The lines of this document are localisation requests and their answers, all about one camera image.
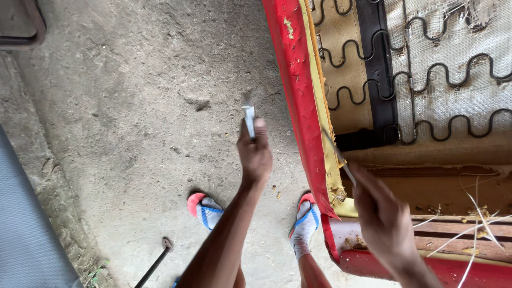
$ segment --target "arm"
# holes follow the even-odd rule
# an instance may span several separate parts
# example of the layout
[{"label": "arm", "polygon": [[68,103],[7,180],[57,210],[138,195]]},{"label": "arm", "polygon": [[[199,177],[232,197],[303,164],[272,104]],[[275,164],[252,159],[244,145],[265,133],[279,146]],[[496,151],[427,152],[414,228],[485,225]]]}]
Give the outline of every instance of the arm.
[{"label": "arm", "polygon": [[256,204],[272,170],[265,121],[254,121],[255,140],[242,120],[237,142],[242,162],[242,183],[215,229],[204,241],[180,277],[177,287],[232,287],[237,275],[245,235]]},{"label": "arm", "polygon": [[437,277],[419,256],[409,205],[366,169],[350,165],[362,236],[370,251],[405,288],[440,288]]}]

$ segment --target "sock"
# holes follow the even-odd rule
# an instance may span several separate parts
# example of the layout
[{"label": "sock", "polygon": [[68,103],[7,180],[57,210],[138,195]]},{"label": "sock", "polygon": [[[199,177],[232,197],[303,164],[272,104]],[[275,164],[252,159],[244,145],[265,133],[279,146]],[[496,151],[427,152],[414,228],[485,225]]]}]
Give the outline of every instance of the sock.
[{"label": "sock", "polygon": [[[203,208],[201,206],[213,208],[214,211],[212,211],[210,209],[204,209],[204,215],[203,215]],[[203,218],[204,218],[204,216],[206,216],[206,222],[208,223],[208,228],[210,230],[213,230],[215,228],[215,225],[217,225],[217,223],[221,219],[222,214],[224,214],[223,213],[224,209],[222,209],[222,207],[220,207],[220,205],[215,203],[215,201],[213,199],[211,199],[210,197],[204,197],[201,200],[201,202],[197,204],[196,211],[197,211],[197,218],[199,219],[199,222],[203,223],[203,225],[205,224],[203,222]]]},{"label": "sock", "polygon": [[315,232],[317,228],[317,222],[320,221],[320,211],[318,210],[318,206],[316,204],[310,204],[309,201],[304,201],[299,208],[297,213],[297,221],[302,219],[307,214],[307,217],[295,226],[295,230],[290,237],[290,244],[295,252],[295,257],[297,261],[304,255],[311,254],[309,251],[309,239],[313,232]]}]

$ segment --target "foot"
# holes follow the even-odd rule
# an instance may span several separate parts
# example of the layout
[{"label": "foot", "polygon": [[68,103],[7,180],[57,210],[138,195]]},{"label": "foot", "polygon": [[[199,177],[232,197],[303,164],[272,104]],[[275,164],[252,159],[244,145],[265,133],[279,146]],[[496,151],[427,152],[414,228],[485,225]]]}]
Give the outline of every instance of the foot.
[{"label": "foot", "polygon": [[310,254],[309,239],[313,232],[318,229],[320,221],[320,211],[312,195],[304,195],[301,201],[297,212],[297,221],[290,232],[290,245],[295,252],[297,261],[300,257]]},{"label": "foot", "polygon": [[190,213],[199,219],[209,230],[213,230],[224,214],[224,209],[203,193],[190,195],[187,200]]}]

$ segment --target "metal spring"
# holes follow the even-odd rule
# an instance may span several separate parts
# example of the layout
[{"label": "metal spring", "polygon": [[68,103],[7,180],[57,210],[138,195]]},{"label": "metal spring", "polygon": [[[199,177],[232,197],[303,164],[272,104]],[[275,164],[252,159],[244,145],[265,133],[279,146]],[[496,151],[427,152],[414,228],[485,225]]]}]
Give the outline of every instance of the metal spring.
[{"label": "metal spring", "polygon": [[[380,29],[380,30],[377,30],[375,33],[373,33],[373,35],[372,35],[372,52],[370,53],[370,56],[368,56],[368,57],[361,56],[361,51],[359,49],[359,43],[357,43],[357,41],[354,40],[354,39],[347,40],[347,41],[345,41],[345,43],[343,43],[343,46],[342,46],[342,62],[340,64],[338,64],[338,65],[335,65],[334,62],[332,61],[332,54],[331,54],[331,51],[329,49],[327,49],[327,48],[320,48],[318,52],[319,53],[322,53],[324,51],[327,52],[327,54],[329,55],[329,62],[331,63],[332,67],[334,67],[336,69],[340,69],[341,67],[343,67],[345,65],[345,61],[346,61],[345,49],[347,48],[348,44],[353,43],[355,45],[355,47],[356,47],[356,50],[357,50],[357,57],[359,57],[359,59],[361,59],[363,61],[368,61],[371,58],[373,58],[373,56],[375,55],[375,38],[377,37],[377,35],[379,35],[381,33],[386,35],[387,39],[389,41],[389,32],[387,30]],[[390,49],[395,51],[395,52],[402,51],[404,48],[405,48],[405,46],[394,48],[394,47],[391,47],[391,44],[390,44]]]},{"label": "metal spring", "polygon": [[[444,71],[445,71],[445,79],[446,79],[446,84],[448,86],[450,86],[451,88],[460,88],[460,87],[464,87],[468,82],[469,82],[469,79],[470,79],[470,74],[471,74],[471,63],[476,60],[477,58],[480,58],[480,57],[486,57],[487,59],[489,59],[489,76],[496,80],[496,81],[500,81],[500,82],[507,82],[507,81],[510,81],[512,80],[512,71],[510,73],[508,73],[507,75],[505,76],[496,76],[494,75],[494,60],[493,58],[489,55],[489,54],[486,54],[486,53],[480,53],[480,54],[477,54],[473,57],[471,57],[467,64],[466,64],[466,76],[465,78],[459,82],[459,83],[451,83],[450,82],[450,72],[449,72],[449,69],[448,67],[444,64],[444,63],[435,63],[435,64],[432,64],[429,69],[427,70],[427,76],[426,76],[426,83],[425,83],[425,88],[423,89],[420,89],[420,90],[413,90],[415,94],[421,94],[423,92],[425,92],[429,85],[430,85],[430,82],[431,82],[431,79],[430,79],[430,75],[432,73],[432,69],[434,69],[435,67],[437,66],[441,66],[444,68]],[[389,96],[382,96],[382,94],[380,93],[380,89],[377,89],[377,93],[378,93],[378,96],[382,99],[382,100],[389,100],[391,98],[393,98],[396,93],[395,93],[395,79],[397,76],[401,75],[401,74],[404,74],[404,75],[407,75],[407,78],[411,78],[409,73],[406,72],[406,71],[400,71],[398,73],[396,73],[395,75],[393,75],[393,85],[391,87],[387,87],[387,86],[384,86],[384,87],[387,87],[390,91],[391,91],[391,94]],[[354,98],[353,98],[353,95],[352,95],[352,91],[350,90],[350,88],[348,88],[347,86],[342,86],[340,87],[337,91],[336,91],[336,100],[337,100],[337,103],[336,103],[336,107],[334,108],[329,108],[330,111],[336,111],[339,109],[339,93],[342,89],[345,89],[349,92],[349,96],[350,96],[350,100],[352,101],[352,103],[354,105],[361,105],[363,104],[365,101],[366,101],[366,85],[370,82],[374,82],[376,83],[378,86],[380,86],[380,83],[378,83],[376,80],[374,79],[368,79],[362,86],[362,92],[363,92],[363,99],[359,102],[355,102],[354,101]]]},{"label": "metal spring", "polygon": [[[377,3],[379,2],[380,0],[368,0],[369,2],[371,3]],[[324,22],[324,19],[325,19],[325,14],[324,14],[324,2],[325,0],[322,0],[322,4],[321,4],[321,16],[322,16],[322,19],[319,23],[315,23],[315,27],[319,27],[320,25],[323,24]],[[351,11],[352,11],[352,0],[350,1],[350,9],[348,12],[346,13],[340,13],[339,9],[338,9],[338,4],[337,4],[337,1],[334,0],[334,3],[335,3],[335,7],[336,7],[336,12],[340,15],[340,16],[346,16],[348,15]],[[422,25],[422,30],[423,30],[423,36],[427,39],[427,40],[430,40],[430,41],[437,41],[439,40],[443,35],[445,35],[446,33],[446,29],[447,29],[447,20],[448,18],[454,14],[455,12],[457,12],[459,9],[464,9],[464,5],[460,5],[454,9],[452,9],[451,11],[449,11],[445,17],[444,17],[444,20],[443,20],[443,29],[441,31],[441,33],[438,35],[438,36],[434,36],[434,37],[430,37],[428,36],[427,34],[427,24],[426,24],[426,21],[424,18],[422,17],[419,17],[419,16],[416,16],[416,17],[413,17],[412,19],[410,19],[409,21],[407,21],[407,10],[406,10],[406,2],[405,0],[402,0],[402,7],[403,7],[403,19],[404,19],[404,23],[405,23],[405,27],[406,27],[406,35],[407,35],[407,38],[410,37],[410,34],[409,34],[409,29],[411,27],[411,24],[413,21],[416,21],[416,20],[419,20],[421,22],[421,25]],[[369,57],[367,58],[364,58],[361,56],[360,54],[360,51],[359,51],[359,45],[358,43],[355,41],[355,40],[348,40],[346,41],[344,44],[343,44],[343,61],[341,64],[339,65],[334,65],[334,63],[332,62],[332,57],[331,57],[331,53],[328,49],[325,49],[325,48],[322,48],[319,50],[319,52],[322,52],[322,51],[327,51],[327,53],[329,54],[329,61],[331,63],[331,65],[334,67],[334,68],[341,68],[344,64],[345,64],[345,46],[349,43],[349,42],[353,42],[356,44],[356,47],[357,47],[357,55],[359,57],[359,59],[361,60],[364,60],[364,61],[367,61],[369,59],[371,59],[374,55],[374,51],[375,51],[375,43],[374,43],[374,40],[375,40],[375,36],[378,34],[378,33],[385,33],[388,37],[387,37],[387,40],[388,42],[390,42],[389,38],[389,32],[387,30],[379,30],[377,32],[374,33],[374,35],[372,36],[372,53]],[[390,49],[393,50],[393,51],[401,51],[403,50],[404,48],[406,49],[407,51],[407,58],[408,58],[408,72],[406,71],[400,71],[398,73],[396,73],[395,75],[393,75],[393,81],[392,81],[392,87],[388,87],[392,93],[389,95],[389,96],[382,96],[381,93],[380,93],[380,89],[377,89],[377,92],[378,92],[378,95],[381,99],[384,99],[384,100],[389,100],[389,99],[392,99],[396,93],[395,93],[395,90],[394,90],[394,86],[395,86],[395,79],[396,77],[400,76],[400,75],[407,75],[408,77],[408,81],[409,81],[409,93],[410,93],[410,97],[411,97],[411,110],[412,110],[412,122],[414,123],[414,129],[413,129],[413,133],[414,133],[414,137],[411,141],[409,142],[406,142],[402,139],[402,132],[401,132],[401,128],[400,128],[400,125],[398,124],[394,124],[394,125],[389,125],[387,127],[384,128],[384,142],[382,143],[382,146],[385,145],[386,143],[386,130],[389,129],[389,128],[396,128],[397,129],[397,132],[398,132],[398,140],[400,141],[400,143],[402,145],[412,145],[416,142],[417,140],[417,128],[419,125],[421,125],[422,123],[426,123],[429,125],[430,127],[430,135],[432,137],[432,139],[434,139],[435,141],[438,141],[438,142],[442,142],[442,141],[446,141],[448,140],[451,135],[452,135],[452,123],[453,123],[453,120],[457,119],[457,118],[464,118],[466,119],[466,123],[467,123],[467,131],[468,131],[468,134],[474,138],[482,138],[482,137],[486,137],[488,136],[491,131],[493,130],[493,120],[494,120],[494,116],[497,115],[498,113],[500,112],[508,112],[512,115],[512,110],[510,109],[507,109],[507,108],[502,108],[502,109],[498,109],[498,110],[495,110],[489,117],[489,124],[488,124],[488,128],[487,128],[487,132],[483,133],[483,134],[480,134],[480,135],[477,135],[475,133],[472,132],[472,128],[471,128],[471,120],[469,117],[467,117],[466,115],[462,115],[462,114],[459,114],[459,115],[455,115],[453,116],[452,118],[450,118],[449,122],[448,122],[448,135],[445,137],[445,138],[437,138],[435,137],[434,135],[434,127],[432,125],[432,123],[428,120],[420,120],[418,122],[416,122],[416,116],[415,116],[415,105],[414,105],[414,100],[415,100],[415,94],[419,94],[419,93],[422,93],[424,92],[427,87],[429,86],[430,84],[430,73],[432,71],[433,68],[435,68],[436,66],[442,66],[445,70],[445,78],[446,78],[446,83],[452,87],[452,88],[457,88],[457,87],[462,87],[464,85],[467,84],[469,78],[470,78],[470,70],[471,70],[471,63],[479,58],[479,57],[487,57],[489,59],[489,75],[491,76],[492,79],[494,80],[497,80],[497,81],[509,81],[512,79],[512,72],[510,72],[509,74],[505,75],[505,76],[495,76],[494,75],[494,60],[493,58],[486,54],[486,53],[480,53],[480,54],[477,54],[473,57],[471,57],[469,59],[469,61],[467,62],[467,65],[466,65],[466,76],[464,78],[463,81],[461,81],[460,83],[456,83],[456,84],[453,84],[450,82],[450,78],[449,78],[449,70],[448,70],[448,67],[443,64],[443,63],[435,63],[433,65],[431,65],[428,69],[428,72],[427,72],[427,80],[426,80],[426,85],[425,85],[425,88],[424,89],[421,89],[419,91],[416,91],[413,89],[413,79],[412,79],[412,69],[411,69],[411,54],[410,54],[410,51],[409,51],[409,44],[407,41],[405,41],[404,45],[400,48],[393,48],[391,47],[391,44],[389,43],[389,46],[390,46]],[[337,105],[335,108],[329,108],[330,111],[336,111],[339,109],[339,93],[342,89],[346,89],[349,91],[349,95],[350,95],[350,100],[352,101],[353,104],[355,105],[361,105],[363,104],[365,101],[366,101],[366,90],[365,90],[365,86],[370,83],[370,82],[374,82],[376,83],[377,85],[380,86],[380,83],[378,83],[376,80],[374,79],[368,79],[364,84],[363,84],[363,99],[360,101],[360,102],[355,102],[354,99],[353,99],[353,95],[352,95],[352,91],[350,90],[350,88],[346,87],[346,86],[343,86],[343,87],[340,87],[338,88],[338,90],[336,91],[336,99],[337,99]]]},{"label": "metal spring", "polygon": [[[322,0],[322,3],[320,4],[320,13],[322,15],[322,19],[318,23],[313,23],[315,25],[315,27],[320,27],[324,23],[324,20],[325,20],[324,3],[325,3],[325,1],[326,0]],[[350,14],[350,12],[352,12],[352,5],[353,5],[352,1],[353,0],[350,0],[349,11],[347,11],[345,13],[342,13],[342,12],[339,11],[338,1],[337,0],[333,0],[333,1],[334,1],[334,8],[336,9],[336,13],[338,13],[338,15],[340,15],[340,16],[347,16],[348,14]],[[311,11],[316,11],[316,7],[314,6],[314,2],[313,2],[313,8],[311,9]]]},{"label": "metal spring", "polygon": [[512,71],[510,73],[508,73],[507,75],[505,76],[496,76],[494,75],[494,60],[493,58],[487,54],[487,53],[480,53],[480,54],[477,54],[473,57],[471,57],[468,61],[467,61],[467,64],[466,64],[466,76],[464,77],[464,79],[459,82],[459,83],[452,83],[450,82],[450,72],[448,70],[448,67],[444,64],[444,63],[435,63],[435,64],[432,64],[429,69],[427,70],[427,73],[426,73],[426,83],[425,83],[425,87],[423,89],[420,89],[420,90],[414,90],[414,93],[416,94],[421,94],[423,92],[425,92],[427,90],[427,88],[429,87],[430,85],[430,82],[431,82],[431,79],[430,79],[430,74],[432,73],[432,69],[434,69],[435,67],[437,66],[441,66],[444,68],[444,76],[445,76],[445,79],[446,79],[446,84],[448,84],[448,86],[450,86],[451,88],[459,88],[459,87],[463,87],[464,85],[466,85],[469,80],[470,80],[470,73],[471,73],[471,63],[477,59],[477,58],[481,58],[481,57],[486,57],[487,59],[489,59],[489,76],[496,80],[496,81],[501,81],[501,82],[506,82],[506,81],[510,81],[512,80]]},{"label": "metal spring", "polygon": [[474,138],[482,138],[482,137],[485,137],[485,136],[489,135],[489,134],[492,132],[492,130],[493,130],[493,120],[494,120],[494,116],[496,116],[496,115],[497,115],[498,113],[500,113],[500,112],[508,112],[508,113],[510,113],[510,115],[512,115],[512,110],[507,109],[507,108],[502,108],[502,109],[498,109],[498,110],[494,111],[494,112],[490,115],[490,117],[489,117],[489,124],[488,124],[488,126],[487,126],[487,132],[485,132],[485,133],[483,133],[483,134],[480,134],[480,135],[473,133],[473,131],[471,130],[471,120],[470,120],[470,118],[469,118],[469,117],[467,117],[466,115],[455,115],[455,116],[453,116],[452,118],[450,118],[450,120],[448,121],[448,135],[447,135],[445,138],[437,138],[437,137],[434,135],[434,126],[433,126],[433,125],[432,125],[432,123],[431,123],[430,121],[428,121],[428,120],[420,120],[420,121],[418,121],[418,122],[416,122],[416,123],[414,124],[414,138],[413,138],[413,140],[412,140],[412,141],[410,141],[410,142],[405,142],[405,141],[403,141],[403,139],[402,139],[402,132],[401,132],[401,128],[400,128],[400,126],[399,126],[399,125],[390,125],[390,126],[386,127],[386,128],[384,129],[384,134],[386,134],[386,130],[387,130],[388,128],[391,128],[391,127],[396,128],[396,129],[397,129],[397,131],[398,131],[398,139],[399,139],[399,141],[400,141],[403,145],[412,145],[412,144],[414,144],[414,143],[416,142],[416,140],[417,140],[416,130],[417,130],[418,126],[419,126],[419,125],[421,125],[422,123],[426,123],[426,124],[427,124],[427,125],[429,125],[429,127],[430,127],[430,136],[432,137],[432,139],[434,139],[434,140],[435,140],[435,141],[437,141],[437,142],[444,142],[444,141],[448,140],[448,139],[451,137],[451,135],[452,135],[452,123],[453,123],[453,120],[455,120],[455,119],[457,119],[457,118],[464,118],[464,119],[466,119],[466,123],[467,123],[467,133],[468,133],[470,136],[474,137]]}]

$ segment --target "hand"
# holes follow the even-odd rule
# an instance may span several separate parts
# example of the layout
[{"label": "hand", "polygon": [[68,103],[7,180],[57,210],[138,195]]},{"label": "hand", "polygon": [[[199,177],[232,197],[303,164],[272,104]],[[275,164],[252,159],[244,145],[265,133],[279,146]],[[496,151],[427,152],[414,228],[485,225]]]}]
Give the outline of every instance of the hand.
[{"label": "hand", "polygon": [[355,163],[350,170],[357,180],[353,195],[362,236],[369,250],[392,274],[422,263],[414,242],[409,206],[366,169]]},{"label": "hand", "polygon": [[249,131],[242,118],[237,147],[242,162],[242,182],[263,184],[272,171],[272,152],[268,146],[267,126],[263,118],[254,120],[255,138],[249,138]]}]

